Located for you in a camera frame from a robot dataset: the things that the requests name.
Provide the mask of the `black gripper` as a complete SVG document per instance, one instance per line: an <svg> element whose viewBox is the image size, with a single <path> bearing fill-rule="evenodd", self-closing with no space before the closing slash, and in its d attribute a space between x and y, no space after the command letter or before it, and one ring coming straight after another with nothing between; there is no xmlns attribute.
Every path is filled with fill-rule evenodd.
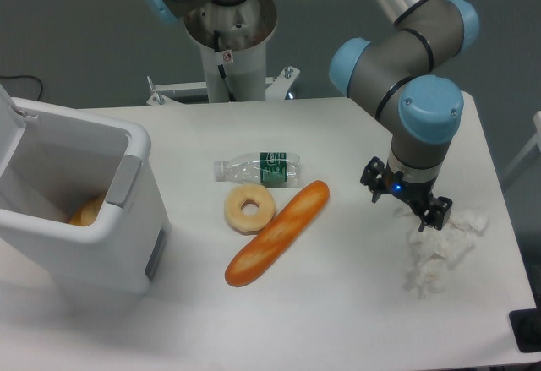
<svg viewBox="0 0 541 371"><path fill-rule="evenodd" d="M360 183L369 189L373 203L389 191L408 205L420 220L420 232L426 227L441 231L450 218L453 201L443 196L435 198L433 187L437 177L435 167L416 169L395 163L385 167L375 156L363 169Z"/></svg>

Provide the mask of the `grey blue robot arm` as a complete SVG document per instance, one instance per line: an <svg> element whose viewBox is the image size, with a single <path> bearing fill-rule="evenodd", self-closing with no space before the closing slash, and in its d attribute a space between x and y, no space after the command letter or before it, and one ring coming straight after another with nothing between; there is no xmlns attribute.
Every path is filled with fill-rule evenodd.
<svg viewBox="0 0 541 371"><path fill-rule="evenodd" d="M211 102L261 101L266 90L266 43L277 22L272 0L145 0L165 23L182 21L199 45ZM460 89L435 68L477 38L478 15L464 0L377 0L395 27L380 44L345 42L329 77L392 136L385 161L371 160L361 182L374 199L390 194L422 226L441 229L452 202L432 189L464 105Z"/></svg>

